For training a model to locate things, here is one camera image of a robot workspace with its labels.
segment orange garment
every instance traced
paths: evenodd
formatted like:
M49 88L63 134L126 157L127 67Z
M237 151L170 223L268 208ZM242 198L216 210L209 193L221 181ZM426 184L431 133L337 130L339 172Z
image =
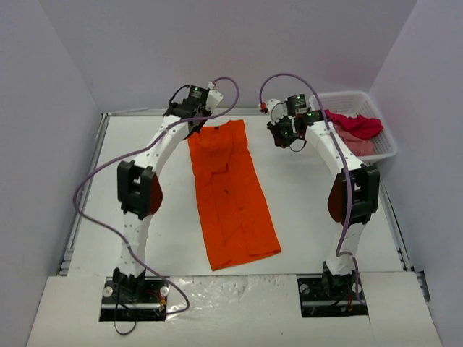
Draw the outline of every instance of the orange garment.
M188 138L196 201L212 270L281 252L247 150L245 123L203 127Z

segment gray wall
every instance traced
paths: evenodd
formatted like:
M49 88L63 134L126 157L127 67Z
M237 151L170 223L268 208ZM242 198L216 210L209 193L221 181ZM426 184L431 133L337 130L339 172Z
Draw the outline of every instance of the gray wall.
M101 111L165 106L223 74L256 106L296 72L319 91L370 89L415 0L40 0ZM299 93L288 78L266 95ZM233 88L224 82L224 104Z
M25 346L100 117L36 0L0 2L0 345Z
M399 144L381 173L445 346L463 341L462 15L459 0L419 1L370 91Z

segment white plastic basket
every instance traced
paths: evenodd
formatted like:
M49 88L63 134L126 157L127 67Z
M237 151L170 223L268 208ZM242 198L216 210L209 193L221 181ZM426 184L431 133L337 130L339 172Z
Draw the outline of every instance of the white plastic basket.
M341 113L348 117L355 117L362 114L365 118L378 118L384 126L383 131L371 141L375 145L375 155L359 157L364 163L376 163L377 161L392 157L397 154L397 144L391 136L391 132L386 126L381 113L373 105L373 102L364 92L338 92L319 94L323 107L333 113ZM315 96L309 98L310 107L314 110L320 109Z

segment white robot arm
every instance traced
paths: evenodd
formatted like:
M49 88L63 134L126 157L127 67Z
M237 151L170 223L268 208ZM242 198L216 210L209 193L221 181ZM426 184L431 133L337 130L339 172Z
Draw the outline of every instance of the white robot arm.
M139 154L129 163L122 161L117 168L118 199L124 212L124 236L143 262L150 222L163 198L158 180L161 170L177 145L193 132L199 132L205 121L172 124L181 119L210 116L223 98L216 90L191 86L188 97L181 104L170 104L151 142L159 136L162 138L149 151ZM122 244L113 281L121 283L128 291L136 291L137 284L143 281L144 276L145 269Z
M333 296L341 295L337 292L343 291L344 283L351 280L354 262L350 255L345 254L340 257L337 255L343 252L356 254L365 224L378 208L379 171L375 166L366 166L357 158L333 127L329 130L326 128L321 112L311 111L303 94L289 97L285 102L270 99L266 103L265 111L271 117L267 127L277 147L289 147L295 140L309 142L325 161L334 178L334 185L328 198L328 211L339 227L323 266L323 274L326 276L326 290ZM336 253L336 250L346 216L348 182L331 133L346 159L352 186L352 213L339 253Z

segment white table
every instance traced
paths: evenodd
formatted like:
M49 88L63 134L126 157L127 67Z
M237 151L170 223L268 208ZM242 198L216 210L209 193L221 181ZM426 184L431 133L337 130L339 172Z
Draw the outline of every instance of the white table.
M172 276L320 273L334 231L339 228L326 205L333 184L328 168L309 145L300 153L275 147L266 129L268 117L224 116L207 125L223 124L230 119L245 119L249 150L281 253L211 271L197 211L190 153L184 141L161 173L164 200L151 223L147 263ZM159 116L111 117L98 163L145 147L160 124ZM85 212L121 230L123 220L116 187L116 166L112 166L94 178ZM111 276L120 246L117 236L84 220L69 276ZM362 272L402 271L381 203L363 232L357 256Z
M160 123L158 117L111 118L100 163L146 145ZM112 322L99 322L101 292L121 244L109 231L84 221L69 275L47 281L28 347L441 345L415 274L402 271L381 204L358 252L369 316L301 318L294 274L321 270L337 227L326 210L332 178L310 147L301 153L275 148L266 118L249 116L245 123L281 254L211 272L183 142L161 175L164 201L150 228L147 261L172 276L189 296L191 309L165 322L139 322L126 337L116 334ZM282 194L288 199L279 199ZM95 178L85 210L122 226L115 167ZM171 290L168 310L182 305L182 297ZM131 324L118 322L121 330Z

